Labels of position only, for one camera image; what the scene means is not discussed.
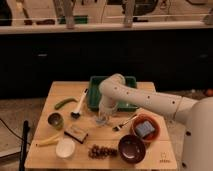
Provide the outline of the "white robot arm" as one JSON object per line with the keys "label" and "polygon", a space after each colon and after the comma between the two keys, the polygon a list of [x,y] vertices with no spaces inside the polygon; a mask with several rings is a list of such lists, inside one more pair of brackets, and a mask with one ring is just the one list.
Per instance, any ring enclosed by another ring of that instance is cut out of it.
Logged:
{"label": "white robot arm", "polygon": [[167,116],[185,126],[181,171],[213,171],[213,97],[195,100],[126,86],[121,74],[99,85],[99,112],[110,115],[119,101]]}

